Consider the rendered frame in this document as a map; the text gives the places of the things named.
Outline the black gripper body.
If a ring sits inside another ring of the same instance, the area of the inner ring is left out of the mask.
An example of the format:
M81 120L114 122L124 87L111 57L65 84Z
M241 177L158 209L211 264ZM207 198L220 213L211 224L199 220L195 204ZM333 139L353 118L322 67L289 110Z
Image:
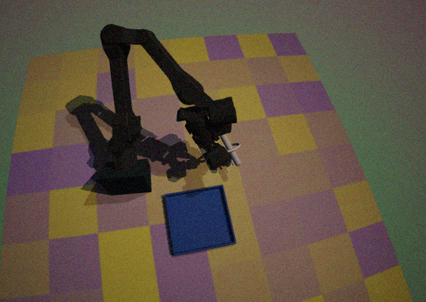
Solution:
M187 123L185 124L185 127L188 133L193 135L193 138L199 148L201 149L204 147L205 151L207 151L205 159L212 170L219 168L231 160L230 154L225 149L225 147L220 146L219 143L215 143L215 139L212 133L213 127L211 127L211 123L206 131L198 134L191 132Z

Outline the blue tray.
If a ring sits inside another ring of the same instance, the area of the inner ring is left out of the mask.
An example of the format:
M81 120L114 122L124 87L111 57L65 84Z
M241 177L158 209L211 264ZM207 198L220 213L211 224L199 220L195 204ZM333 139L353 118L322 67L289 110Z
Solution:
M164 195L174 255L237 243L224 186Z

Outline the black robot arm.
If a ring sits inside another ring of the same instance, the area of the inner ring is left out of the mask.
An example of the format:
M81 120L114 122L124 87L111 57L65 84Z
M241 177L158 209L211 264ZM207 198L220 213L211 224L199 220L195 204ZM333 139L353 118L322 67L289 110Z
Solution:
M142 126L140 116L134 114L131 105L127 65L131 44L142 45L167 75L182 104L195 105L180 107L177 110L177 122L185 120L190 131L196 134L206 131L211 123L215 141L220 139L219 136L231 132L232 124L237 123L232 97L218 100L209 97L202 85L180 68L152 31L109 24L101 31L100 38L109 59L115 106L112 138L106 144L106 149L112 152L114 172L138 168L133 144L140 135Z

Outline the grey metal cross-bar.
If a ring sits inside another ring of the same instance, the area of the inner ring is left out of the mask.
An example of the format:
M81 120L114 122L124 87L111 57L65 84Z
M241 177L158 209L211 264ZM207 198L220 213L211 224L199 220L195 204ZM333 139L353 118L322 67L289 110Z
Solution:
M233 147L232 147L228 137L226 136L226 134L221 135L220 138L222 139L227 150L233 149ZM234 166L234 164L236 166L240 166L241 161L240 161L238 155L236 154L236 152L235 151L229 152L229 154L230 154L231 160L229 162L225 163L225 166L229 167L231 165L231 163L232 163L233 166Z

